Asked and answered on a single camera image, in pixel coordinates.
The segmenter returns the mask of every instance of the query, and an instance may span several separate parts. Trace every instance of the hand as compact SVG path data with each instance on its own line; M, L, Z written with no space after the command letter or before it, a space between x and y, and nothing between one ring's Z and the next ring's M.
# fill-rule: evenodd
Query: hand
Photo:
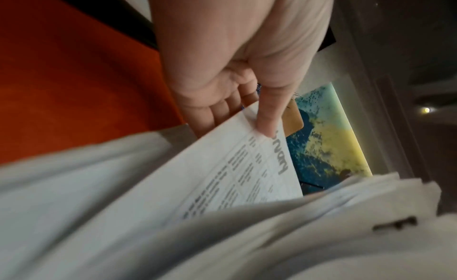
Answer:
M199 137L255 102L273 137L327 31L333 0L149 0L165 79Z

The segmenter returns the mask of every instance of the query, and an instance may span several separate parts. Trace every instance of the palm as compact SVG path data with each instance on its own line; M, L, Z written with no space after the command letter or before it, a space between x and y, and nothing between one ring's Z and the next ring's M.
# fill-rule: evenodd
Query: palm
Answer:
M274 136L327 29L333 0L150 0L164 72L198 136L257 100Z

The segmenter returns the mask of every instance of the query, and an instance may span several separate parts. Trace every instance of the printed page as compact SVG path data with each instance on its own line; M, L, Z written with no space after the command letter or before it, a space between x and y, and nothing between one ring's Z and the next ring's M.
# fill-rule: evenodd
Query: printed page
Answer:
M29 279L62 279L141 227L302 197L282 122L269 139L255 130L257 110L255 103L239 112L119 197L43 257Z

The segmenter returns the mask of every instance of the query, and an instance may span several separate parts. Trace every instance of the red-orange fabric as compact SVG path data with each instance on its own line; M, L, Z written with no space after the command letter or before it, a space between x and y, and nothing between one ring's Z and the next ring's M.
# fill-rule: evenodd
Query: red-orange fabric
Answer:
M60 0L0 22L0 164L183 123L155 50Z

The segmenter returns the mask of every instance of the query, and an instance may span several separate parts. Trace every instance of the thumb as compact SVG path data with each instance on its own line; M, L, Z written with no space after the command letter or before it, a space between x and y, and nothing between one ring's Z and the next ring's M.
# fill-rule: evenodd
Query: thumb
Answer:
M258 131L269 138L276 135L279 119L299 84L300 81L284 87L262 86L256 123Z

